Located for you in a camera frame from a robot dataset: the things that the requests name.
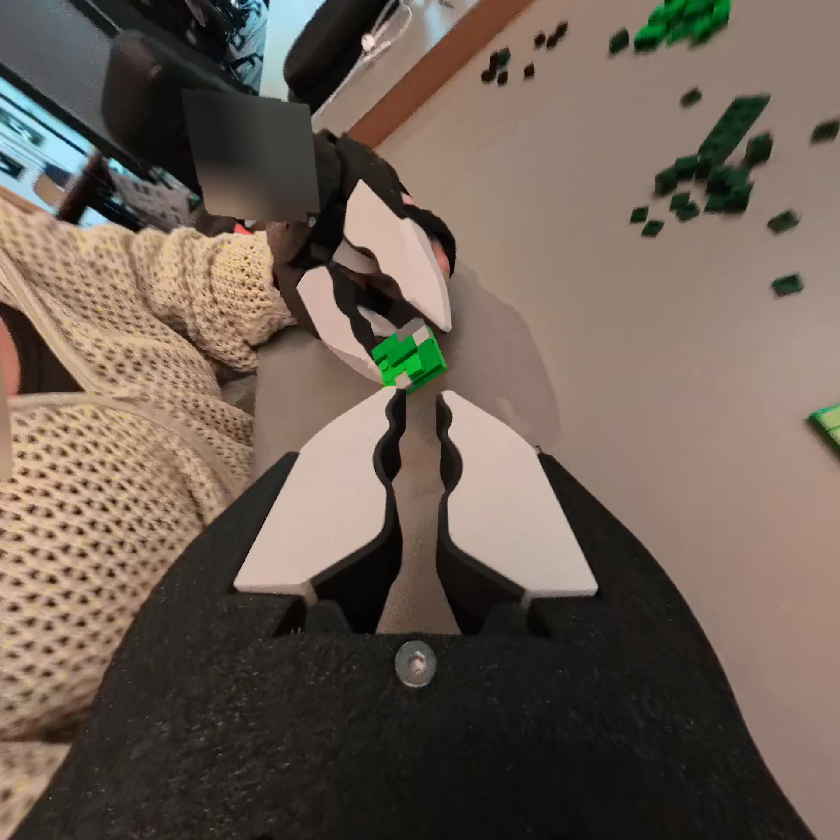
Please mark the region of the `group of black lego pieces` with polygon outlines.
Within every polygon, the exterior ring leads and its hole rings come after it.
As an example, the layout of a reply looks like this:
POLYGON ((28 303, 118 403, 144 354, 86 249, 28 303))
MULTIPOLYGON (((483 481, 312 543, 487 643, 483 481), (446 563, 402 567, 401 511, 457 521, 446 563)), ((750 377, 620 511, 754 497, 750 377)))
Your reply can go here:
MULTIPOLYGON (((569 22, 567 20, 559 22, 549 32, 540 30, 532 39, 534 54, 553 51, 567 35, 568 30, 569 22)), ((509 83, 511 74, 515 69, 510 48, 502 47, 490 53, 485 68, 480 72, 479 79, 485 86, 495 85, 504 88, 509 83)))

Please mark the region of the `person's left arm, knit sleeve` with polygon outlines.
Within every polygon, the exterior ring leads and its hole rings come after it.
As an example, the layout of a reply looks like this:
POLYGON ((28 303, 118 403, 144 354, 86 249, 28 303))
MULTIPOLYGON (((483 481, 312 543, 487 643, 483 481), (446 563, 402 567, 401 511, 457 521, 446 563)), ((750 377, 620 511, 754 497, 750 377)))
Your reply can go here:
POLYGON ((162 575, 246 487, 253 420, 157 319, 116 225, 2 202, 2 838, 162 575))

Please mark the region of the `pile of dark green lego pieces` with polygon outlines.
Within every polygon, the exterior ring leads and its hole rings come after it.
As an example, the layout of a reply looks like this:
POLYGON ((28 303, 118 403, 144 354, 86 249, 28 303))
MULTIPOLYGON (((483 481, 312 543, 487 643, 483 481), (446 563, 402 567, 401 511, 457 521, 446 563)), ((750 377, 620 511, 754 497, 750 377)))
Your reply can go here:
MULTIPOLYGON (((765 165, 774 148, 772 133, 763 132, 747 139, 742 159, 735 164, 729 158, 747 137, 749 130, 762 116, 770 102, 770 94, 739 96, 731 101, 697 152, 677 157, 654 177, 652 197, 668 198, 668 211, 680 223, 687 223, 701 214, 741 216, 749 208, 753 194, 753 171, 765 165), (702 190, 692 197, 692 185, 702 190)), ((837 141, 838 118, 819 122, 811 131, 809 142, 826 144, 837 141)), ((651 217, 651 206, 635 206, 628 218, 631 225, 641 226, 641 236, 656 238, 665 220, 651 217)), ((792 231, 802 220, 793 208, 773 215, 765 227, 774 236, 792 231)), ((800 272, 775 278, 770 289, 775 298, 792 297, 805 288, 800 272)))

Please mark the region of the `pile of bright green lego bricks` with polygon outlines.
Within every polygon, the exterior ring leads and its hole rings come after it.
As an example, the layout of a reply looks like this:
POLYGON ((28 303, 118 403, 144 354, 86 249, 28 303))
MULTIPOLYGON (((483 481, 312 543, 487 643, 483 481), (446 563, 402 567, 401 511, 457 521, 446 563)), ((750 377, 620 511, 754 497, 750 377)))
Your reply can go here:
POLYGON ((687 42, 696 47, 706 44, 728 26, 731 1, 664 1, 647 17, 634 36, 623 28, 610 37, 608 53, 615 56, 626 49, 648 54, 660 46, 687 42))

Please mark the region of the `black mesh chair back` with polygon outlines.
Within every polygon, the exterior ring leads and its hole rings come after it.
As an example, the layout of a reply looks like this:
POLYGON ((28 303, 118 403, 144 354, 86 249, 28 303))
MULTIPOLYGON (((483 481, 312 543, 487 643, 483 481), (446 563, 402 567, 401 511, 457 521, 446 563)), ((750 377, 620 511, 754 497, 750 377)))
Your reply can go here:
POLYGON ((289 102, 314 114, 348 76, 361 56, 378 1, 324 1, 290 47, 282 67, 289 102))

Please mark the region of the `person's left forearm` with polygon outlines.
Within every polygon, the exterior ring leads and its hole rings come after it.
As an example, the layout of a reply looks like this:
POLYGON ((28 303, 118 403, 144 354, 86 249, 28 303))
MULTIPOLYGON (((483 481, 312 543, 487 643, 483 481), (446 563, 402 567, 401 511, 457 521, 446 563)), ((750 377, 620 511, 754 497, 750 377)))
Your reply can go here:
POLYGON ((146 228, 125 247, 153 315, 229 369, 255 371, 257 349, 298 323, 277 288, 265 233, 146 228))

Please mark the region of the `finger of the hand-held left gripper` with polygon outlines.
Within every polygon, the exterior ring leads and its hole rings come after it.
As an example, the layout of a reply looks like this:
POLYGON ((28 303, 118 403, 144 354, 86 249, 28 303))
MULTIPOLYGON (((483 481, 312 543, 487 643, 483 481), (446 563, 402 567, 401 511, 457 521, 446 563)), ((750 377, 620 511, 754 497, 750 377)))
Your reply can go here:
POLYGON ((352 370, 383 383, 373 359, 377 337, 359 308, 356 288, 341 268, 320 266, 302 276, 297 293, 321 342, 352 370))
POLYGON ((411 218, 397 216, 362 180, 346 203, 343 239, 372 259, 427 321, 444 332, 452 329, 447 281, 429 238, 411 218))

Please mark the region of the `black monitor on stand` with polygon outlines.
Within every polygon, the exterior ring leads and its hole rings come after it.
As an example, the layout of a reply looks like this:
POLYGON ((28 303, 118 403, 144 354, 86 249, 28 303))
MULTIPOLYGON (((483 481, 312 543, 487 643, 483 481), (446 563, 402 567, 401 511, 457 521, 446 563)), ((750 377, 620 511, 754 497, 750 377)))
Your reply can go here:
POLYGON ((197 187, 182 89, 255 95, 184 2, 1 2, 2 78, 141 177, 197 187))

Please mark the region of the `bright green lego base plate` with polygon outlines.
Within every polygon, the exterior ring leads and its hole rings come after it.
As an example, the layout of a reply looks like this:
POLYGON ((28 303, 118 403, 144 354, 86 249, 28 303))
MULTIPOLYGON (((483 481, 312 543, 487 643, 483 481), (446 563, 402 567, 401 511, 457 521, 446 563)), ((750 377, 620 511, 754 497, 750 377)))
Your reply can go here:
POLYGON ((384 338, 372 359, 385 387, 411 393, 448 371, 433 329, 415 318, 384 338))

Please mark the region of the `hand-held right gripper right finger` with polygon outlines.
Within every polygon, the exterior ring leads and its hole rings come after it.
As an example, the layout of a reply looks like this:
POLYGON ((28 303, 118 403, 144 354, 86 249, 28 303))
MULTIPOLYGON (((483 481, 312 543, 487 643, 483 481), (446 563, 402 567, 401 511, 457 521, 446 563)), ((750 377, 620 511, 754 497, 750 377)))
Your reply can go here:
POLYGON ((440 477, 436 571, 458 630, 498 606, 593 597, 599 584, 543 466, 512 427, 458 393, 436 398, 440 477))

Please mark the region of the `tiled green lego panel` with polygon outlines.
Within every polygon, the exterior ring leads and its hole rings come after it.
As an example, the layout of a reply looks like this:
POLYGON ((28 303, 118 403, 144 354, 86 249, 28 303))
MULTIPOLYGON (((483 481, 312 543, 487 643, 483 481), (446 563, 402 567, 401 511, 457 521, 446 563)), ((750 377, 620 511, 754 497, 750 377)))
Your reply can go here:
POLYGON ((820 442, 839 459, 839 404, 811 412, 806 422, 820 442))

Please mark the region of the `person's left hand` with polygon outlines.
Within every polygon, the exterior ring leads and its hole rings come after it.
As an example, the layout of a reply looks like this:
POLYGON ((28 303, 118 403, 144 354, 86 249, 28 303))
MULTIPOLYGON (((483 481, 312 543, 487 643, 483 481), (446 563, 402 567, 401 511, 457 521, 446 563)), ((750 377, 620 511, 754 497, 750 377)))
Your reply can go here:
POLYGON ((351 272, 350 278, 355 285, 354 299, 359 308, 385 316, 400 302, 400 298, 381 288, 375 277, 351 272))

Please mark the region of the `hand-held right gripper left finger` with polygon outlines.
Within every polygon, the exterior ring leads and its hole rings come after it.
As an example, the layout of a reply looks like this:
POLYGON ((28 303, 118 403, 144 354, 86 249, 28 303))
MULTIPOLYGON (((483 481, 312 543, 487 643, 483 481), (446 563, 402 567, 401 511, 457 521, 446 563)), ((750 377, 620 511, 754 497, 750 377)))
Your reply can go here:
POLYGON ((402 563, 402 435, 403 392, 382 388, 291 454, 236 591, 333 602, 354 632, 373 634, 402 563))

